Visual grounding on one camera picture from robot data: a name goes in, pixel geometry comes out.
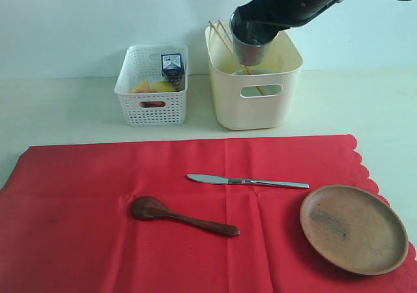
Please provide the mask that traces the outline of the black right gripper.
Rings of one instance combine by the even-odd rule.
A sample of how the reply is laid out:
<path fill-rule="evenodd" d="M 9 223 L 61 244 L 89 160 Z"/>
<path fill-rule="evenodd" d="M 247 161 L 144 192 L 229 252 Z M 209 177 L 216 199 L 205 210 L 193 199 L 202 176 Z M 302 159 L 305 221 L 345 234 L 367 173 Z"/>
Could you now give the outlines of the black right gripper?
<path fill-rule="evenodd" d="M 267 44 L 280 31 L 300 27 L 339 0 L 252 0 L 236 8 L 234 35 L 247 44 Z"/>

